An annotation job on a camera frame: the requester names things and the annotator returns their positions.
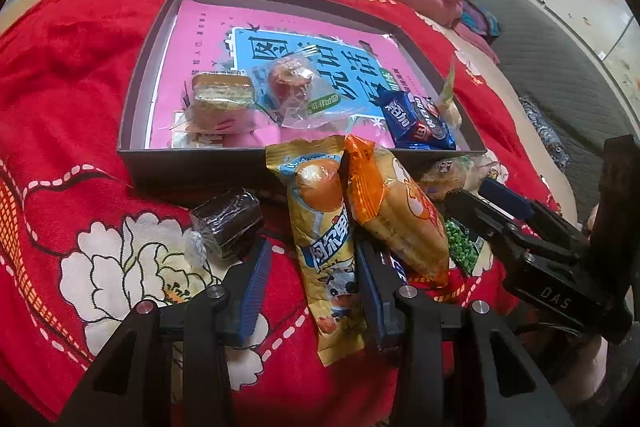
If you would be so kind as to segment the layered sandwich cake pack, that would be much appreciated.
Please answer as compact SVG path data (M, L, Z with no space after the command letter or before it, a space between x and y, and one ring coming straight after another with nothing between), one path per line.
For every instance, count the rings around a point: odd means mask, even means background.
M250 77L238 72L199 72L184 84L180 113L170 130L227 136L253 132L258 124Z

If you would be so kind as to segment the orange bread snack pack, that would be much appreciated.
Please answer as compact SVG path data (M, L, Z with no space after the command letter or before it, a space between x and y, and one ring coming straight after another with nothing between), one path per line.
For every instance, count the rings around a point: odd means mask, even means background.
M345 150L352 217L423 277L427 287L446 286L448 237L431 199L387 148L349 135Z

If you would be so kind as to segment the snickers bar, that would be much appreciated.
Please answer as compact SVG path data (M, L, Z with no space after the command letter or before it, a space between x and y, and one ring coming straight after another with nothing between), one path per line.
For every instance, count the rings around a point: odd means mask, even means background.
M389 267L394 271L397 275L398 279L401 281L402 285L406 285L408 283L407 275L402 264L388 251L381 254L381 261L383 265Z

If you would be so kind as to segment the colourful folded cloth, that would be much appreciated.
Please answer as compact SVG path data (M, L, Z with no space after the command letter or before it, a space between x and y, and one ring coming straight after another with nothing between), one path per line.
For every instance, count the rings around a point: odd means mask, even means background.
M469 0L462 3L460 22L487 41L495 40L501 35L498 18L484 6Z

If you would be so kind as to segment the blue oreo pack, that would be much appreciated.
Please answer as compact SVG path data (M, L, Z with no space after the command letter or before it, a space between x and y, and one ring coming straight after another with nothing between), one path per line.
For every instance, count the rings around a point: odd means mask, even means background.
M448 124L430 98L407 91L376 88L376 104L397 148L455 150Z

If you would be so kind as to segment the clear wrapped red pastry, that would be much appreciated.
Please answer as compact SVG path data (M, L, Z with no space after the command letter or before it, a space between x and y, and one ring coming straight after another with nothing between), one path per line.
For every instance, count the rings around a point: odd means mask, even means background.
M280 127L307 130L348 121L342 98L314 64L318 46L304 46L252 69L256 104Z

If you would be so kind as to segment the green pea snack pack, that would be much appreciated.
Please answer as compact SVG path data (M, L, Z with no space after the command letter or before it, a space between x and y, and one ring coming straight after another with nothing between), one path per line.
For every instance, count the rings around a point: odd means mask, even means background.
M480 277L492 267L494 256L489 244L454 219L445 221L449 257L468 277Z

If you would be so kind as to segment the light green snack pack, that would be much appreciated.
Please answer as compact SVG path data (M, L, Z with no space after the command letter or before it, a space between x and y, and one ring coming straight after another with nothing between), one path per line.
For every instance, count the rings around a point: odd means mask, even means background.
M456 63L451 62L448 75L442 86L442 92L440 92L436 103L440 116L451 131L459 130L462 125L462 116L454 101L454 80L456 80Z

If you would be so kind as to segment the dark shallow cardboard tray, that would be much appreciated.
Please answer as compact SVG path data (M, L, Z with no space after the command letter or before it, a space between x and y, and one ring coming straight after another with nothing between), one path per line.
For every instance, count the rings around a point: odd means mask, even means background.
M150 190L185 190L186 188L238 184L245 187L265 187L274 183L274 176L265 162L265 146L226 147L215 145L221 136L187 134L193 145L177 145L150 150L144 145L146 124L149 119L152 88L147 83L158 71L156 64L148 62L156 51L156 36L163 27L165 17L178 0L166 0L145 38L129 83L122 123L119 129L118 151L137 186ZM331 0L262 0L286 3L306 10L327 12L345 17L351 6ZM382 18L358 11L358 23L398 28L401 38L410 41L412 52L420 51L413 40L399 27Z

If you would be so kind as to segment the dark chocolate cake pack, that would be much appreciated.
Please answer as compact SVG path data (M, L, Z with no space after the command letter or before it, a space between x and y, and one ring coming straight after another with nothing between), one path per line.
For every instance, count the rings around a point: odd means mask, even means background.
M262 210L250 191L232 188L192 209L190 219L184 254L193 268L204 268L209 261L243 257L262 224Z

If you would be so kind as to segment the patterned grey cloth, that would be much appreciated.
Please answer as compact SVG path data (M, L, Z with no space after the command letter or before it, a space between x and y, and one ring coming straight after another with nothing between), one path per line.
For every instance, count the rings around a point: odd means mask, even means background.
M559 135L532 100L525 98L525 96L520 96L518 99L554 165L564 172L567 166L570 165L570 155L567 154Z

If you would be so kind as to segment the meat floss cake pack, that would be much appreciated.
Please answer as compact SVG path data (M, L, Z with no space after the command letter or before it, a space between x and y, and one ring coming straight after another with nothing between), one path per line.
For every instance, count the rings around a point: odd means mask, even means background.
M418 182L432 202L442 202L450 192L461 188L476 193L485 179L497 180L501 164L488 154L442 159L424 172Z

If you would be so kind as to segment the yellow cartoon snack pack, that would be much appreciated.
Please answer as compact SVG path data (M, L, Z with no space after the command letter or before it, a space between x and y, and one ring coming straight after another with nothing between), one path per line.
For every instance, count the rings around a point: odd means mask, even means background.
M341 135L266 147L266 166L286 188L296 255L325 366L361 350L366 329L340 176L344 150Z

